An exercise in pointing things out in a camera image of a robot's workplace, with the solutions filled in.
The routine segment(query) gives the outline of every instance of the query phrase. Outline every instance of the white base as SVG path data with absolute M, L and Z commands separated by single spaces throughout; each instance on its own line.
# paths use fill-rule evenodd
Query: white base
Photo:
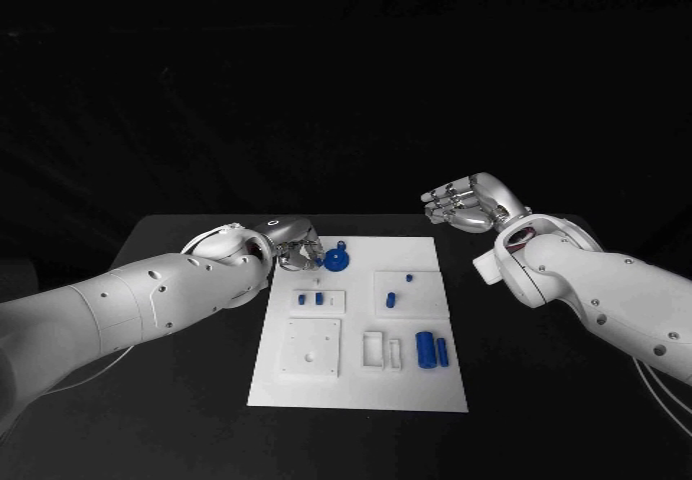
M 383 300 L 373 298 L 374 272 L 412 273 L 413 282 L 418 280 L 416 287 L 422 289 L 423 277 L 428 275 L 416 276 L 416 272 L 439 271 L 432 238 L 321 237 L 324 249 L 335 248 L 338 240 L 345 242 L 350 256 L 345 270 L 341 272 L 324 269 L 317 272 L 275 270 L 247 405 L 467 412 L 449 318 L 415 318 L 410 311 L 406 311 L 405 304 L 399 305 L 399 313 L 405 320 L 377 318 L 374 315 L 374 300 L 377 303 Z M 318 287 L 314 284 L 315 278 L 319 279 Z M 344 313 L 319 315 L 319 319 L 334 318 L 341 321 L 337 377 L 281 373 L 281 352 L 286 328 L 294 320 L 289 314 L 295 291 L 317 289 L 322 289 L 318 291 L 324 292 L 345 292 Z M 446 312 L 443 292 L 442 299 L 442 311 Z M 418 367 L 415 334 L 419 331 L 429 331 L 435 338 L 445 339 L 448 367 L 429 370 Z M 384 368 L 379 371 L 363 369 L 364 332 L 383 333 Z M 392 339 L 399 340 L 399 371 L 392 371 L 389 365 Z M 292 358 L 299 359 L 299 354 L 292 354 Z

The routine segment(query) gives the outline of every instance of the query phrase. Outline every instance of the table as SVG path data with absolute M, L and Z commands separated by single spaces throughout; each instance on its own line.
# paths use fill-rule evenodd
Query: table
M 628 357 L 566 305 L 531 310 L 503 284 L 482 283 L 471 260 L 494 234 L 430 225 L 423 215 L 308 218 L 321 235 L 433 237 L 469 413 L 247 407 L 263 290 L 34 402 L 0 451 L 0 478 L 678 478 L 689 447 Z M 178 251 L 224 223 L 268 219 L 145 217 L 112 267 Z

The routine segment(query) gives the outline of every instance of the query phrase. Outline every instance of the blue object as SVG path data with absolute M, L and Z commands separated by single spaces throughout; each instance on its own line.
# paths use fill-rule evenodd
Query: blue object
M 345 253 L 345 243 L 338 240 L 335 248 L 324 255 L 324 268 L 330 272 L 340 272 L 348 266 L 348 254 Z
M 449 360 L 446 358 L 446 343 L 443 341 L 443 338 L 436 339 L 436 355 L 439 356 L 439 366 L 448 367 Z
M 420 368 L 435 368 L 435 342 L 429 332 L 418 332 L 415 334 L 415 347 L 418 349 L 418 366 Z

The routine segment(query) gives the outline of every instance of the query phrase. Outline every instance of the white board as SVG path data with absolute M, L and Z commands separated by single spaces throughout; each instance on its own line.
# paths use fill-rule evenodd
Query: white board
M 338 240 L 345 242 L 345 252 L 350 256 L 348 267 L 341 272 L 330 272 L 325 269 L 315 272 L 286 272 L 275 269 L 247 405 L 467 412 L 432 238 L 325 236 L 321 237 L 324 249 L 335 248 Z M 428 292 L 407 307 L 403 301 L 406 295 L 402 296 L 392 309 L 396 310 L 396 305 L 399 306 L 394 316 L 376 313 L 377 304 L 384 299 L 379 298 L 380 294 L 376 293 L 374 278 L 384 279 L 387 275 L 379 273 L 376 275 L 374 272 L 392 272 L 392 279 L 396 277 L 396 281 L 400 276 L 405 281 L 405 274 L 410 273 L 413 275 L 410 285 L 418 282 L 415 288 Z M 396 285 L 393 283 L 387 285 L 386 279 L 380 281 L 381 290 L 394 288 Z M 308 305 L 306 314 L 305 309 L 295 308 L 298 292 L 311 295 L 317 291 L 344 292 L 343 313 L 338 313 L 340 305 L 337 312 L 327 311 L 330 310 L 327 308 L 319 313 L 314 304 Z M 428 314 L 429 311 L 445 316 L 418 317 L 420 312 Z M 335 376 L 325 369 L 319 370 L 319 374 L 314 372 L 312 374 L 308 369 L 317 357 L 308 357 L 312 358 L 311 362 L 304 360 L 314 348 L 327 348 L 325 341 L 304 344 L 294 351 L 285 346 L 291 336 L 289 328 L 294 327 L 296 320 L 324 320 L 328 323 L 330 319 L 338 320 L 340 324 Z M 433 369 L 418 367 L 415 333 L 419 331 L 429 331 L 435 338 L 445 339 L 448 367 L 438 366 Z M 383 368 L 363 368 L 364 332 L 381 332 Z M 312 342 L 317 342 L 324 332 L 315 327 L 312 333 Z M 392 345 L 394 348 L 397 346 L 399 365 L 392 365 Z M 296 368 L 299 374 L 282 372 L 286 361 L 283 355 L 295 362 L 291 368 Z

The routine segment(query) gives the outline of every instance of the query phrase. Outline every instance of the robotic hand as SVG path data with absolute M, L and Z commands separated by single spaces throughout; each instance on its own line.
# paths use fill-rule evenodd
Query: robotic hand
M 285 270 L 319 268 L 306 219 L 279 217 L 253 230 L 223 225 L 180 254 L 0 304 L 0 434 L 76 368 L 249 302 L 266 287 L 273 257 Z
M 474 261 L 490 285 L 504 280 L 536 308 L 560 300 L 585 328 L 647 365 L 692 384 L 692 282 L 635 258 L 605 253 L 569 221 L 531 214 L 487 173 L 420 196 L 432 223 L 498 232 Z

